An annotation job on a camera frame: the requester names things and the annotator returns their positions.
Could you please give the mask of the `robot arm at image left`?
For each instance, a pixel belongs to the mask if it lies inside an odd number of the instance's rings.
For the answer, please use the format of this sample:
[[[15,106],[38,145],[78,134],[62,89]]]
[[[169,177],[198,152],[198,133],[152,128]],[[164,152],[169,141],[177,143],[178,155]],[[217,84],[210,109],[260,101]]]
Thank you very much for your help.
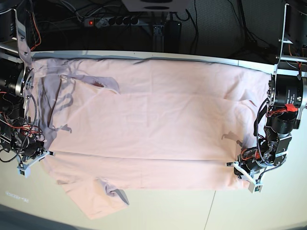
[[[0,150],[14,152],[20,167],[42,155],[44,144],[36,119],[28,117],[34,69],[27,42],[27,26],[35,24],[31,0],[0,2]]]

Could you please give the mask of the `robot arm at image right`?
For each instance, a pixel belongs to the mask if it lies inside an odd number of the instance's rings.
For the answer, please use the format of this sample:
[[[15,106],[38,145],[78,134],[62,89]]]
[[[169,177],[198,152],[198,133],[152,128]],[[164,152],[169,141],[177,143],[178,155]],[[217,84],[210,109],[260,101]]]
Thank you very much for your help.
[[[284,6],[283,29],[278,62],[269,80],[265,99],[254,122],[256,146],[242,149],[234,168],[238,179],[255,185],[265,172],[280,167],[286,160],[292,139],[307,107],[307,2],[287,0]]]

